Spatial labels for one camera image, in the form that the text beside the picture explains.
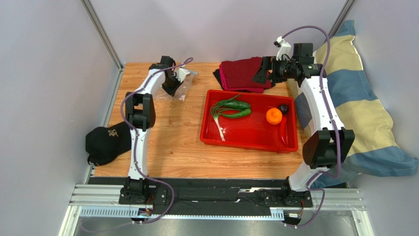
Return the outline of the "red plastic tray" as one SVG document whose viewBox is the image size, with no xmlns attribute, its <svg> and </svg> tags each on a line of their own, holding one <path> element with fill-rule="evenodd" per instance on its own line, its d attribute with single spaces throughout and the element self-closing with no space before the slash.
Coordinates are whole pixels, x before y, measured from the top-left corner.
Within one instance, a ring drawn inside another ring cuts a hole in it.
<svg viewBox="0 0 419 236">
<path fill-rule="evenodd" d="M 225 141 L 222 141 L 217 126 L 210 114 L 210 108 L 215 103 L 227 100 L 240 94 L 236 99 L 249 103 L 251 114 L 237 119 L 219 118 Z M 265 115 L 270 108 L 280 104 L 287 104 L 288 146 L 285 147 L 280 139 L 279 124 L 267 122 Z M 206 145 L 245 148 L 271 152 L 295 152 L 299 148 L 297 133 L 297 117 L 294 100 L 288 96 L 274 96 L 256 93 L 238 93 L 223 90 L 208 90 L 202 118 L 200 140 Z"/>
</svg>

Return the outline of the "aluminium rail frame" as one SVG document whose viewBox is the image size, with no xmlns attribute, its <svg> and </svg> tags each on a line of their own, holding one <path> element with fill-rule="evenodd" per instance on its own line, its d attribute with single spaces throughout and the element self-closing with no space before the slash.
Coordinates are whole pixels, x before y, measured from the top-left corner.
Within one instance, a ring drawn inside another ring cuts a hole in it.
<svg viewBox="0 0 419 236">
<path fill-rule="evenodd" d="M 167 187 L 151 186 L 150 200 L 130 200 L 120 185 L 78 184 L 74 188 L 60 235 L 75 233 L 80 217 L 120 217 L 129 219 L 212 219 L 212 220 L 271 220 L 293 228 L 292 218 L 302 219 L 313 213 L 348 211 L 360 236 L 373 235 L 364 203 L 357 189 L 328 188 L 308 193 L 300 200 L 284 204 L 279 188 L 203 187 L 214 194 L 208 199 L 193 197 L 188 188 L 175 187 L 176 197 Z"/>
</svg>

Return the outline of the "dark red folded cloth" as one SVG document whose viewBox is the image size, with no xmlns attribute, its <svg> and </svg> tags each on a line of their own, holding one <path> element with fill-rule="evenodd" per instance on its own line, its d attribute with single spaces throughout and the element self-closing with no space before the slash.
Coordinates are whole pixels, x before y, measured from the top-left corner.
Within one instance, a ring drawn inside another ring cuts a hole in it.
<svg viewBox="0 0 419 236">
<path fill-rule="evenodd" d="M 213 72 L 213 75 L 223 90 L 263 93 L 265 90 L 274 87 L 274 84 L 269 80 L 264 84 L 252 81 L 261 65 L 261 57 L 223 61 L 219 68 Z"/>
</svg>

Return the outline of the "orange fruit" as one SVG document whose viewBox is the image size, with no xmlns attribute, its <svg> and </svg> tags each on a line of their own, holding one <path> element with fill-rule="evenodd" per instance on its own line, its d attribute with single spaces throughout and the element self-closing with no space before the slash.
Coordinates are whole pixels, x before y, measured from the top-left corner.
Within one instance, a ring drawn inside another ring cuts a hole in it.
<svg viewBox="0 0 419 236">
<path fill-rule="evenodd" d="M 265 118 L 268 123 L 278 125 L 283 119 L 283 114 L 278 108 L 270 108 L 267 110 Z"/>
</svg>

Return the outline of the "lower green pepper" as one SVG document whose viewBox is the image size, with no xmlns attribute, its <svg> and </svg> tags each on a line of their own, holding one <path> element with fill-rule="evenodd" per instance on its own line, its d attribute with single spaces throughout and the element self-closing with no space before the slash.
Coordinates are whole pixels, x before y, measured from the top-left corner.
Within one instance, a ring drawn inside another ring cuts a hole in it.
<svg viewBox="0 0 419 236">
<path fill-rule="evenodd" d="M 237 119 L 237 118 L 243 118 L 243 117 L 249 116 L 251 113 L 252 112 L 250 109 L 245 109 L 245 110 L 240 110 L 233 114 L 221 113 L 220 115 L 229 119 Z"/>
</svg>

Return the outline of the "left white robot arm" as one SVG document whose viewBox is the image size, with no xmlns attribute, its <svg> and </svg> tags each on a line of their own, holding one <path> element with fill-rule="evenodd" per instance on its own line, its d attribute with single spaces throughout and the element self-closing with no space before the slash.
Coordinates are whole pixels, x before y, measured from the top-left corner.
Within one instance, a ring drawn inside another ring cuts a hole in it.
<svg viewBox="0 0 419 236">
<path fill-rule="evenodd" d="M 163 198 L 167 197 L 166 188 L 170 185 L 149 177 L 147 152 L 151 129 L 156 121 L 153 97 L 159 88 L 163 88 L 170 96 L 175 95 L 183 83 L 174 72 L 177 67 L 173 58 L 162 56 L 159 63 L 149 67 L 149 73 L 143 83 L 134 92 L 128 92 L 121 104 L 121 116 L 131 135 L 131 164 L 128 178 L 120 190 L 119 203 L 122 205 L 151 203 L 151 184 L 163 187 Z"/>
</svg>

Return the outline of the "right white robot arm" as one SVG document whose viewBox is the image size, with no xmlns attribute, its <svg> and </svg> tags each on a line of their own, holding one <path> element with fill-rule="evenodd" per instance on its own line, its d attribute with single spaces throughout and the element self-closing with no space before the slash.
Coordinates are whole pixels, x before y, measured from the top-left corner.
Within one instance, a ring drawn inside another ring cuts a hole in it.
<svg viewBox="0 0 419 236">
<path fill-rule="evenodd" d="M 345 128 L 335 111 L 327 88 L 325 64 L 315 63 L 313 45 L 298 43 L 291 46 L 282 39 L 274 44 L 279 49 L 277 55 L 263 57 L 252 80 L 260 84 L 295 80 L 299 93 L 308 102 L 313 121 L 311 136 L 302 148 L 303 162 L 284 180 L 278 197 L 283 205 L 295 206 L 308 198 L 311 184 L 321 175 L 326 175 L 329 169 L 336 167 L 337 172 L 332 177 L 340 176 L 341 165 L 355 134 Z"/>
</svg>

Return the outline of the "clear zip top bag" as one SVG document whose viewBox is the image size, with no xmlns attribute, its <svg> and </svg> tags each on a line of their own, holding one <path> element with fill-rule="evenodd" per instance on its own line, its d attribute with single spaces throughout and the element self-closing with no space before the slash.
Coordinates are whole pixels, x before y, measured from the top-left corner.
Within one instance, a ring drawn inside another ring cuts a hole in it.
<svg viewBox="0 0 419 236">
<path fill-rule="evenodd" d="M 192 86 L 192 82 L 194 77 L 198 74 L 196 71 L 189 70 L 191 74 L 186 77 L 186 79 L 183 81 L 183 84 L 178 88 L 174 96 L 168 95 L 162 87 L 160 87 L 156 95 L 154 95 L 154 99 L 156 100 L 173 100 L 173 101 L 184 101 L 186 98 L 186 95 L 188 91 L 190 90 Z"/>
</svg>

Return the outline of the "black cap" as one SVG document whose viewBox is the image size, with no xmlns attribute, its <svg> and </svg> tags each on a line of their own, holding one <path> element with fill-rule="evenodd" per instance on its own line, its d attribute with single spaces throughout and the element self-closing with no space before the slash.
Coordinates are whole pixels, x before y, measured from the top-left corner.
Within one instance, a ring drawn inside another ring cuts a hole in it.
<svg viewBox="0 0 419 236">
<path fill-rule="evenodd" d="M 90 165 L 107 165 L 131 150 L 130 128 L 126 122 L 111 127 L 97 127 L 86 135 L 85 144 Z"/>
</svg>

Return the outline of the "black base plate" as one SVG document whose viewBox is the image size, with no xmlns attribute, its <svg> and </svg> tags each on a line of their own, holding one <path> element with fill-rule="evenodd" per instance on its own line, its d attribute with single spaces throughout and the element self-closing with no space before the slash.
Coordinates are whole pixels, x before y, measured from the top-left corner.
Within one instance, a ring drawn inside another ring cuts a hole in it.
<svg viewBox="0 0 419 236">
<path fill-rule="evenodd" d="M 89 185 L 117 187 L 120 190 L 127 177 L 92 177 Z M 279 200 L 284 180 L 261 179 L 205 179 L 205 178 L 159 178 L 170 187 L 163 198 L 163 187 L 151 184 L 151 203 L 144 205 L 122 205 L 134 207 L 134 216 L 190 216 L 190 217 L 269 217 L 275 208 L 290 208 L 296 212 L 315 205 L 310 191 L 306 200 L 295 206 L 285 206 Z"/>
</svg>

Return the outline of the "striped blue yellow pillow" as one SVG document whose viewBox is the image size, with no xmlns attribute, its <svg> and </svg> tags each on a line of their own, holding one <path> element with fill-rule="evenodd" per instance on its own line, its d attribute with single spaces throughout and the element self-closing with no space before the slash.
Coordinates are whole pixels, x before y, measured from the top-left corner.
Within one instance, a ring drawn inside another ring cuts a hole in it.
<svg viewBox="0 0 419 236">
<path fill-rule="evenodd" d="M 393 120 L 375 95 L 353 42 L 355 22 L 347 20 L 328 43 L 314 52 L 326 65 L 327 88 L 338 117 L 355 140 L 340 168 L 320 175 L 312 188 L 325 188 L 353 180 L 360 174 L 375 177 L 413 176 L 419 160 L 395 141 Z"/>
</svg>

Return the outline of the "upper green cucumber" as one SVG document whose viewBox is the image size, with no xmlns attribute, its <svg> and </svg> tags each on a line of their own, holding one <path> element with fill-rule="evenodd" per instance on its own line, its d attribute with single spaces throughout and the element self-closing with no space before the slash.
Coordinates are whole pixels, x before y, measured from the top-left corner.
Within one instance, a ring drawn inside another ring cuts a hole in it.
<svg viewBox="0 0 419 236">
<path fill-rule="evenodd" d="M 246 110 L 246 109 L 251 108 L 251 106 L 247 102 L 238 101 L 238 100 L 229 100 L 223 104 L 223 107 L 231 108 L 231 109 L 238 109 L 238 110 Z"/>
</svg>

